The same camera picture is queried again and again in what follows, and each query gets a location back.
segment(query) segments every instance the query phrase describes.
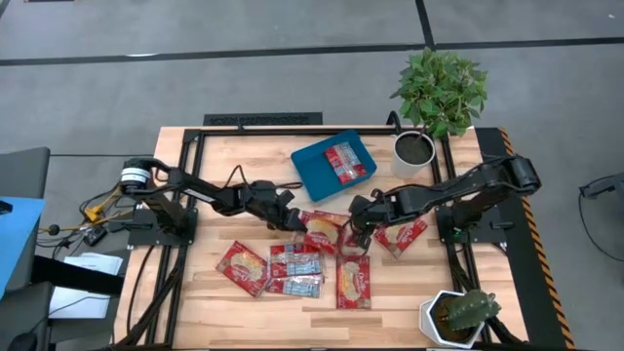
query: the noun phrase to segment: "blue tray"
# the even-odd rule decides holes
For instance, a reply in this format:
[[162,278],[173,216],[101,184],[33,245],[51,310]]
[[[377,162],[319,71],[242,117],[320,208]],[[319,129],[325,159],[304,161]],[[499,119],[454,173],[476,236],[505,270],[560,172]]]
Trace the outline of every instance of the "blue tray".
[[[349,145],[367,170],[367,174],[348,183],[341,184],[338,176],[333,171],[330,161],[325,156],[325,150],[344,141],[349,142]],[[377,170],[377,165],[364,147],[360,136],[354,130],[344,131],[339,135],[297,150],[291,155],[291,159],[312,201],[325,199],[342,189],[362,182],[370,178]]]

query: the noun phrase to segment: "white pot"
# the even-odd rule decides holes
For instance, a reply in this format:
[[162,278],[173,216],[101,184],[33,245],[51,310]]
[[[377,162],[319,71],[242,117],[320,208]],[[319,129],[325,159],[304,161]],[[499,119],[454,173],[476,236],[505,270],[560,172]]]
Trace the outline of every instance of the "white pot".
[[472,334],[472,336],[470,336],[470,338],[468,339],[468,341],[466,341],[466,343],[458,343],[458,342],[452,342],[452,341],[447,341],[447,340],[442,339],[440,335],[438,334],[438,330],[436,330],[436,325],[433,323],[433,318],[431,317],[431,311],[433,310],[433,306],[436,304],[440,296],[442,296],[443,294],[453,294],[457,296],[464,295],[463,292],[440,291],[438,292],[436,297],[423,302],[420,305],[420,325],[419,325],[420,331],[423,332],[425,335],[429,336],[429,338],[435,341],[438,345],[469,349],[472,347],[472,344],[475,343],[475,340],[477,340],[479,333],[484,328],[484,325],[486,323],[481,322],[479,326],[475,328],[474,333]]
[[433,160],[434,156],[436,156],[436,146],[433,143],[433,140],[429,136],[424,135],[424,136],[422,136],[422,139],[425,140],[425,142],[428,142],[429,145],[431,145],[431,150],[433,150],[429,160],[427,160],[427,162],[425,162],[425,163],[423,163],[421,165],[413,165],[411,163],[407,163],[406,161],[404,161],[397,154],[397,140],[399,140],[399,138],[401,138],[403,136],[407,136],[407,135],[420,136],[420,132],[416,132],[416,131],[403,132],[400,135],[395,136],[394,145],[393,145],[393,148],[392,148],[393,153],[394,153],[394,157],[392,159],[392,173],[396,177],[399,177],[401,179],[408,179],[408,178],[413,177],[418,171],[422,170],[427,165],[429,165],[431,163],[431,161]]

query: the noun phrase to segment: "soil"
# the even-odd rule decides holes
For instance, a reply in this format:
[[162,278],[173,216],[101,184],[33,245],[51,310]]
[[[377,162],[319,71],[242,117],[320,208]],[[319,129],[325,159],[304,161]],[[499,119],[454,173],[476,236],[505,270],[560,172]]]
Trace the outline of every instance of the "soil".
[[401,136],[395,147],[397,155],[411,165],[422,165],[429,161],[433,154],[431,144],[427,142],[427,139],[417,135]]
[[438,334],[442,339],[446,341],[464,343],[468,341],[470,336],[472,336],[474,328],[469,328],[461,331],[452,331],[449,328],[447,322],[444,320],[444,318],[449,314],[449,312],[447,311],[447,305],[454,298],[455,296],[452,295],[442,295],[431,310],[431,317],[433,318],[433,323],[436,326],[436,330],[438,330]]

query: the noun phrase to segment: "potted plant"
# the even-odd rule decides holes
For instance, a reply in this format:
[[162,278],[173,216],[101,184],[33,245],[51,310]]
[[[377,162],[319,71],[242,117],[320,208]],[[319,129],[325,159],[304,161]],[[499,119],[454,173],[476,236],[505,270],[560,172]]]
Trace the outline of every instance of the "potted plant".
[[439,345],[469,349],[485,320],[500,311],[493,293],[440,291],[420,305],[420,330]]
[[[479,65],[452,53],[432,52],[409,57],[408,67],[401,71],[401,87],[390,98],[401,97],[401,114],[414,126],[434,137],[447,133],[463,136],[472,126],[471,117],[479,118],[488,98],[488,73]],[[409,178],[428,165],[436,148],[428,136],[405,132],[394,144],[392,170],[395,176]]]

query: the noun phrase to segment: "wooden table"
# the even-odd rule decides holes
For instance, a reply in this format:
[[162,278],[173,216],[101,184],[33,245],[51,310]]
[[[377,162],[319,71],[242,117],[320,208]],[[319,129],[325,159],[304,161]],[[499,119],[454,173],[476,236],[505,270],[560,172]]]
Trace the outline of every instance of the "wooden table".
[[[211,127],[229,129],[230,127]],[[176,166],[184,128],[162,128],[155,157]],[[201,178],[222,185],[236,165],[249,181],[276,183],[299,181],[291,153],[326,136],[210,136],[203,153]],[[432,184],[430,169],[414,179],[393,177],[391,136],[362,136],[378,168],[371,179],[337,196],[312,203],[305,189],[295,190],[291,207],[346,214],[355,195],[369,196],[374,188],[389,189],[404,183]],[[450,139],[459,175],[482,162],[474,130]],[[446,176],[444,155],[439,162]],[[198,203],[199,227],[190,247],[175,329],[174,348],[200,347],[425,347],[433,345],[418,329],[418,307],[439,290],[452,290],[445,248],[438,240],[433,213],[423,219],[429,227],[399,259],[377,243],[370,246],[372,310],[335,309],[335,259],[326,258],[327,279],[321,298],[303,298],[264,292],[259,298],[215,271],[223,253],[239,240],[262,256],[271,245],[295,238],[292,233],[271,231],[250,214],[223,217],[209,205]],[[158,271],[160,248],[154,249],[141,277],[133,306],[134,324],[151,301]],[[126,317],[137,272],[147,248],[132,252],[115,320],[115,335],[126,334]],[[474,245],[482,289],[496,293],[502,306],[500,320],[517,337],[527,339],[507,257],[493,245]],[[161,316],[167,314],[166,301]],[[161,318],[156,340],[162,340]]]

